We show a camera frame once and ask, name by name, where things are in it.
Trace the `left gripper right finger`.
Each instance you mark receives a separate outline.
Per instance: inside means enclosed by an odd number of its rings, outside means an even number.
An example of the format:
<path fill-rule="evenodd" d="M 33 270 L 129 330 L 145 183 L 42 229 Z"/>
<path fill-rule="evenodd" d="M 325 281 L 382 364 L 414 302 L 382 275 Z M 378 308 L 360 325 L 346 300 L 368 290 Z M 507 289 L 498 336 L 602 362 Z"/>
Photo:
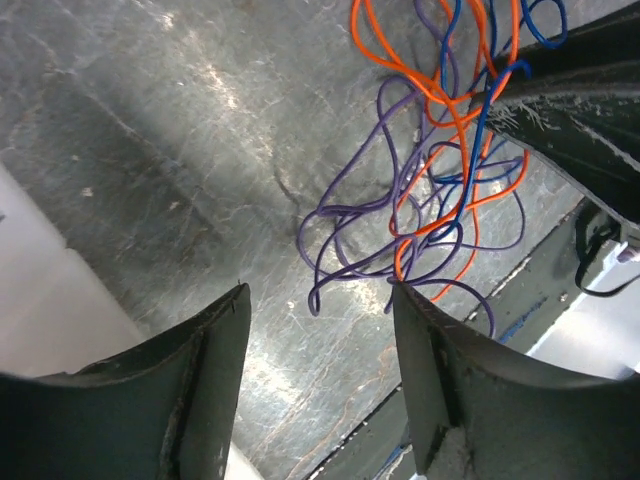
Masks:
<path fill-rule="evenodd" d="M 393 318 L 415 468 L 430 479 L 635 479 L 639 380 L 516 352 L 412 287 Z"/>

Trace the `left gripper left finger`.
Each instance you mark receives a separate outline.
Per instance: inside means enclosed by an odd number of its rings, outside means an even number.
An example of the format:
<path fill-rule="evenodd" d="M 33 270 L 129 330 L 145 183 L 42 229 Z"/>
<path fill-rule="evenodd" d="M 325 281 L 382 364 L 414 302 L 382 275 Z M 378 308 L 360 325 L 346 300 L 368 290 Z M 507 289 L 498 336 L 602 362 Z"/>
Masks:
<path fill-rule="evenodd" d="M 240 284 L 73 374 L 1 378 L 5 479 L 221 479 L 251 325 Z"/>

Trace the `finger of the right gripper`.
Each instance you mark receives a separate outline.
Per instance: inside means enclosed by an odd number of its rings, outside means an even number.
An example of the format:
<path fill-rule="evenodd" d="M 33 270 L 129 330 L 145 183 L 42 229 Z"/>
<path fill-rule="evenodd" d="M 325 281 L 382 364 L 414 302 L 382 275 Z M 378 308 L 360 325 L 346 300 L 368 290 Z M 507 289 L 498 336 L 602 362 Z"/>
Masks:
<path fill-rule="evenodd" d="M 501 100 L 555 94 L 639 98 L 639 3 L 571 29 L 557 48 L 532 44 L 511 72 Z"/>
<path fill-rule="evenodd" d="M 621 223 L 639 223 L 639 98 L 501 98 L 485 126 L 530 151 Z"/>

